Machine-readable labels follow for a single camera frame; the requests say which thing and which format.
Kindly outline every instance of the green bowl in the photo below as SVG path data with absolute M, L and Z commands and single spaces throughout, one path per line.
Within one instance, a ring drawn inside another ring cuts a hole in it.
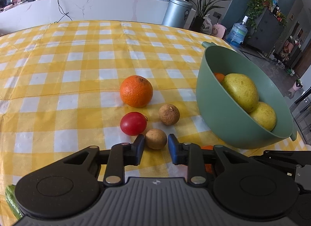
M 297 138 L 293 120 L 285 100 L 268 76 L 240 54 L 213 43 L 206 48 L 197 78 L 197 104 L 211 131 L 227 144 L 241 149 L 257 149 L 290 137 Z M 270 132 L 257 124 L 226 92 L 214 73 L 239 73 L 255 83 L 259 100 L 276 113 L 276 126 Z

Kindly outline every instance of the blue water bottle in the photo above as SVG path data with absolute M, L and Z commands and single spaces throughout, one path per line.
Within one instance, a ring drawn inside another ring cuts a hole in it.
M 242 22 L 235 23 L 227 36 L 227 41 L 229 44 L 238 47 L 248 32 L 246 28 L 246 22 L 248 17 L 245 16 Z

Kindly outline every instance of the table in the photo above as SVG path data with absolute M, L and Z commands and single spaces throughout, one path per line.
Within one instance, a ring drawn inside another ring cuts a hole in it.
M 119 21 L 73 21 L 26 29 L 0 38 L 0 224 L 15 222 L 4 197 L 6 185 L 90 145 L 109 149 L 133 142 L 120 119 L 139 111 L 147 129 L 173 133 L 180 142 L 224 144 L 202 120 L 195 98 L 203 41 L 223 40 L 187 30 Z M 154 89 L 147 107 L 124 105 L 119 86 L 130 75 L 147 78 Z M 172 103 L 180 110 L 174 126 L 164 126 L 158 109 Z M 258 150 L 307 150 L 301 138 L 288 138 Z M 168 148 L 146 148 L 128 176 L 186 176 L 172 164 Z M 105 167 L 102 167 L 102 179 Z

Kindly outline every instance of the green plant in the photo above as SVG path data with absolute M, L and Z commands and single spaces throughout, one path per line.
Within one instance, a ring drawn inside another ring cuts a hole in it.
M 299 87 L 300 85 L 302 86 L 301 80 L 300 79 L 296 79 L 296 86 Z
M 214 8 L 224 8 L 223 6 L 216 6 L 215 4 L 217 2 L 228 0 L 197 0 L 197 3 L 194 3 L 192 0 L 189 1 L 191 1 L 197 8 L 197 15 L 201 18 L 204 18 L 210 10 Z
M 246 15 L 248 16 L 247 26 L 254 29 L 257 28 L 255 19 L 262 14 L 262 11 L 266 6 L 272 4 L 272 0 L 250 0 L 247 5 L 248 9 Z
M 281 20 L 282 26 L 283 26 L 284 28 L 286 28 L 286 26 L 287 26 L 287 18 L 286 18 L 286 16 L 285 16 L 283 13 L 280 13 L 280 14 L 279 14 L 279 17 L 282 19 L 282 20 Z

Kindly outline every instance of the orange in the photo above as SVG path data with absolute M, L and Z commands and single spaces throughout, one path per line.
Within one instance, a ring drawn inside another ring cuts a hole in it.
M 221 83 L 223 81 L 223 79 L 225 78 L 225 76 L 222 73 L 214 73 L 214 75 L 217 78 L 217 80 L 219 81 L 219 83 Z
M 201 147 L 201 149 L 204 149 L 204 150 L 212 150 L 212 149 L 213 149 L 213 146 L 212 146 L 212 145 L 206 145 L 206 146 Z M 205 164 L 205 171 L 206 171 L 207 173 L 213 174 L 212 165 L 211 165 L 211 164 Z
M 144 77 L 133 75 L 122 82 L 120 96 L 131 107 L 144 107 L 152 99 L 153 88 Z

